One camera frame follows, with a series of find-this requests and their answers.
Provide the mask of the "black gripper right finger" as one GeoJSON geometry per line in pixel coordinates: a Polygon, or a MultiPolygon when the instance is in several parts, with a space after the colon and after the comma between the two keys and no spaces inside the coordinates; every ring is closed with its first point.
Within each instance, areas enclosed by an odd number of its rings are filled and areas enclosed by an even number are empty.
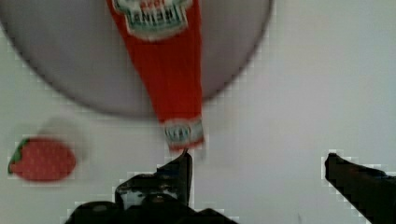
{"type": "Polygon", "coordinates": [[[325,178],[372,224],[395,224],[396,182],[385,172],[330,153],[325,178]]]}

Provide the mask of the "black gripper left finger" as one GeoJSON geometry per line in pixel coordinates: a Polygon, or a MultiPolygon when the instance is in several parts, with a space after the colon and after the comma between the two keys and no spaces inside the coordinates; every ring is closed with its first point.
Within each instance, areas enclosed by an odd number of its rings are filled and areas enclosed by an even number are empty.
{"type": "Polygon", "coordinates": [[[211,208],[190,208],[191,181],[192,157],[184,150],[155,173],[121,183],[114,202],[78,206],[64,224],[237,224],[211,208]]]}

